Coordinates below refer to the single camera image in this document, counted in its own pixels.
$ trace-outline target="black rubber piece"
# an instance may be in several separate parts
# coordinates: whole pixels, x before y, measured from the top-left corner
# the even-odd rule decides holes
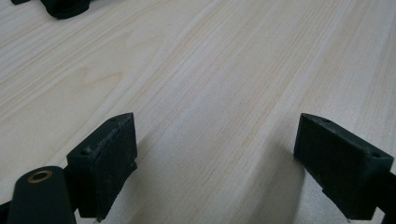
[[[107,120],[67,155],[68,182],[74,183],[82,217],[105,219],[128,176],[137,166],[134,114]]]
[[[294,157],[350,219],[370,220],[393,158],[336,123],[302,114]]]
[[[3,203],[0,205],[0,224],[6,224],[8,220],[8,211],[11,202]]]
[[[17,181],[7,224],[28,223],[76,223],[62,168],[41,167]]]
[[[30,0],[11,0],[12,4],[14,4],[14,5],[19,5],[19,4],[22,4],[22,3],[29,2],[29,1]]]
[[[90,0],[41,0],[48,13],[57,19],[75,17],[90,7]]]

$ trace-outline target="screw hole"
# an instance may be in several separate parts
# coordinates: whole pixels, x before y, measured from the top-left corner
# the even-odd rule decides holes
[[[380,158],[380,157],[381,157],[381,155],[379,155],[379,153],[378,153],[378,152],[373,152],[373,153],[372,153],[372,157],[375,157],[375,158]]]
[[[39,171],[37,173],[34,173],[29,176],[27,179],[27,182],[31,184],[39,183],[41,181],[44,181],[52,176],[52,171],[51,170],[44,170],[44,171]]]

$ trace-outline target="table surface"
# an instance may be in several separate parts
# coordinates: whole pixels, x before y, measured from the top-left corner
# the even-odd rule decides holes
[[[0,18],[0,203],[126,112],[138,169],[103,223],[347,223],[293,160],[303,112],[396,156],[394,0],[98,0],[63,21],[5,0]]]

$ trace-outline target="wood grain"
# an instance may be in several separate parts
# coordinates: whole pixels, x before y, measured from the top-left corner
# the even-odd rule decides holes
[[[292,158],[302,112],[396,156],[394,0],[98,0],[65,21],[1,1],[0,20],[0,203],[131,111],[138,169],[104,223],[347,223]]]

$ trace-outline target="black mount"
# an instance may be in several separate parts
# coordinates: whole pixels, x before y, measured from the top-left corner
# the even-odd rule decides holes
[[[64,169],[46,166],[23,175],[12,201],[0,205],[0,224],[75,224],[76,209],[101,221],[136,169],[136,156],[134,114],[107,120],[67,154]]]
[[[14,5],[30,0],[11,0]],[[48,13],[57,19],[68,19],[77,16],[90,7],[91,0],[41,0]]]
[[[347,218],[371,220],[379,207],[383,223],[396,223],[396,176],[386,152],[328,119],[302,114],[294,158]]]

